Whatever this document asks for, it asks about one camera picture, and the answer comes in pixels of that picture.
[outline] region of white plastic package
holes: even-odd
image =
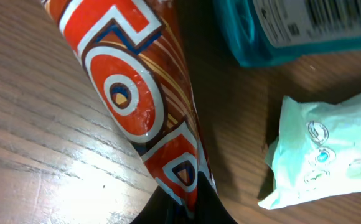
[[[285,97],[266,163],[275,179],[258,203],[266,209],[361,192],[361,94],[338,105]]]

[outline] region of teal plastic container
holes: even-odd
[[[361,49],[361,0],[214,0],[223,36],[244,67]]]

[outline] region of wrapper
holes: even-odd
[[[275,190],[263,208],[361,192],[361,94],[338,105],[286,97],[266,162]]]
[[[48,0],[42,4],[152,177],[173,206],[181,206],[193,219],[199,179],[211,186],[207,190],[213,197],[216,194],[173,2]],[[182,213],[177,209],[175,216]]]

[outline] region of bottle label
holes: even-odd
[[[361,37],[361,0],[253,0],[274,47]]]

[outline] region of table surface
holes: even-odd
[[[361,92],[361,52],[240,68],[210,2],[178,2],[178,16],[226,209],[238,223],[361,223],[361,194],[257,206],[273,184],[262,147],[282,97],[338,103]],[[156,187],[39,2],[0,0],[0,224],[129,223]]]

